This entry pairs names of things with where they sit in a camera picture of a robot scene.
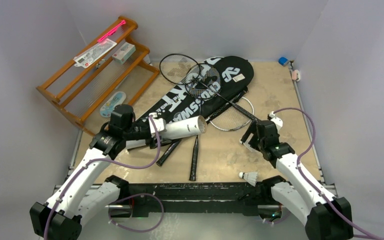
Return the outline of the white shuttlecock tube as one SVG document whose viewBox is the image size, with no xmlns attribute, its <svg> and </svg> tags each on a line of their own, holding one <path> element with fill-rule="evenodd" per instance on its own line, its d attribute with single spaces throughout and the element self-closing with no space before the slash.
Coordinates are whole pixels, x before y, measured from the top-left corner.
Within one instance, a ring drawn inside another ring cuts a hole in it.
<svg viewBox="0 0 384 240">
<path fill-rule="evenodd" d="M 164 132 L 158 133 L 161 139 L 161 143 L 163 143 L 163 140 L 177 140 L 177 139 L 182 139 L 182 138 L 187 138 L 187 137 L 202 134 L 198 129 L 198 124 L 197 124 L 197 118 L 199 116 L 201 115 L 187 118 L 180 121 L 166 123 L 167 130 Z M 127 150 L 143 147 L 143 146 L 146 146 L 144 140 L 127 140 L 126 141 Z"/>
</svg>

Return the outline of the white shuttlecock front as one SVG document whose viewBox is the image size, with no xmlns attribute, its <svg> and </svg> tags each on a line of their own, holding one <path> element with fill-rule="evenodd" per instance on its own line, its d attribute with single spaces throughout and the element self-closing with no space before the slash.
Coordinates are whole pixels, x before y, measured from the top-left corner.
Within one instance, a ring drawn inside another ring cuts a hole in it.
<svg viewBox="0 0 384 240">
<path fill-rule="evenodd" d="M 253 187 L 257 184 L 258 172 L 239 172 L 238 176 Z"/>
</svg>

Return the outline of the white shuttlecock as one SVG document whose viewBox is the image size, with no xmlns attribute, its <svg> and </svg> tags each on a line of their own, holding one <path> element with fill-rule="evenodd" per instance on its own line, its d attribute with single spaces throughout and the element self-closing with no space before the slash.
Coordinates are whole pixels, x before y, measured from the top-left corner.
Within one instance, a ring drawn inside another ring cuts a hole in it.
<svg viewBox="0 0 384 240">
<path fill-rule="evenodd" d="M 239 141 L 247 150 L 249 150 L 250 152 L 255 152 L 255 150 L 247 143 L 247 142 L 245 142 L 245 141 L 242 141 L 242 140 L 240 140 Z"/>
<path fill-rule="evenodd" d="M 239 172 L 238 176 L 253 187 L 257 184 L 258 172 Z"/>
<path fill-rule="evenodd" d="M 207 122 L 202 116 L 199 116 L 197 118 L 197 127 L 202 134 L 206 133 L 207 128 L 208 128 Z"/>
</svg>

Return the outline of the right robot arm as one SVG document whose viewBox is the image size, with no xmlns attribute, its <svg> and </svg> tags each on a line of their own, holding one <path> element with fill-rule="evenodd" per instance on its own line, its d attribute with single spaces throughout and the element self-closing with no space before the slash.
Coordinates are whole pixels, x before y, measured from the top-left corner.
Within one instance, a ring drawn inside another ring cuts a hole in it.
<svg viewBox="0 0 384 240">
<path fill-rule="evenodd" d="M 320 184 L 298 162 L 298 155 L 286 142 L 280 142 L 280 118 L 252 121 L 241 143 L 262 153 L 263 158 L 287 181 L 269 184 L 260 196 L 268 204 L 275 201 L 285 206 L 304 226 L 310 240 L 349 240 L 354 236 L 352 208 L 344 197 L 337 197 Z"/>
</svg>

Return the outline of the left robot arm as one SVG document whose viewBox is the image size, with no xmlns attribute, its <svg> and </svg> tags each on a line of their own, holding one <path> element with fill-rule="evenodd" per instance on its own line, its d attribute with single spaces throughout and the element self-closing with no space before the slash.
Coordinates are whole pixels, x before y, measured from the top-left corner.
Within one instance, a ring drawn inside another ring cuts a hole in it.
<svg viewBox="0 0 384 240">
<path fill-rule="evenodd" d="M 29 210 L 33 231 L 45 240 L 76 240 L 83 226 L 108 204 L 133 203 L 134 198 L 148 193 L 131 194 L 129 182 L 110 176 L 92 194 L 87 194 L 98 176 L 111 164 L 142 170 L 151 167 L 157 157 L 147 165 L 130 166 L 116 161 L 130 142 L 140 142 L 161 152 L 166 121 L 152 112 L 146 119 L 136 120 L 133 107 L 120 104 L 111 113 L 110 120 L 92 138 L 81 163 L 62 186 L 45 203 L 35 202 Z"/>
</svg>

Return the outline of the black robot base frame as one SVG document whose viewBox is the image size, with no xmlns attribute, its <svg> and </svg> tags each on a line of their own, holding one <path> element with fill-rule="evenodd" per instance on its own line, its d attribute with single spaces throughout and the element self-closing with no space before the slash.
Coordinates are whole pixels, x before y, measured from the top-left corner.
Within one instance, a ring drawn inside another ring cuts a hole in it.
<svg viewBox="0 0 384 240">
<path fill-rule="evenodd" d="M 251 186 L 245 182 L 203 183 L 129 183 L 132 195 L 148 193 L 134 198 L 129 205 L 134 217 L 147 217 L 149 213 L 216 213 L 243 214 L 270 218 L 269 205 L 275 205 L 270 187 L 286 182 L 275 176 Z"/>
</svg>

